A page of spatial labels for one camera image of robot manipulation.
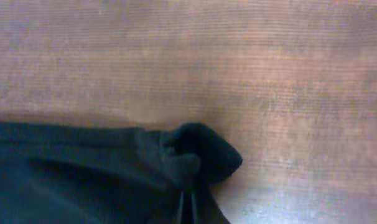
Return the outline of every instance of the folded fabric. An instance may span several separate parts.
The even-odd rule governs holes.
[[[0,223],[228,223],[208,184],[242,161],[200,123],[175,131],[0,123]]]

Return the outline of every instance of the black cloth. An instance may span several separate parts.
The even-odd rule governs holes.
[[[0,123],[0,223],[175,223],[182,192],[195,192],[199,223],[228,223],[207,185],[241,163],[200,123],[175,131]]]

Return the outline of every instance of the brown wooden surface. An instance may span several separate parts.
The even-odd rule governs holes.
[[[0,120],[202,121],[232,223],[377,223],[377,0],[0,0]]]

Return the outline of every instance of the wooden floor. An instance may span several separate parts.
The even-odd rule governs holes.
[[[377,0],[0,0],[0,120],[201,121],[232,223],[377,223]]]

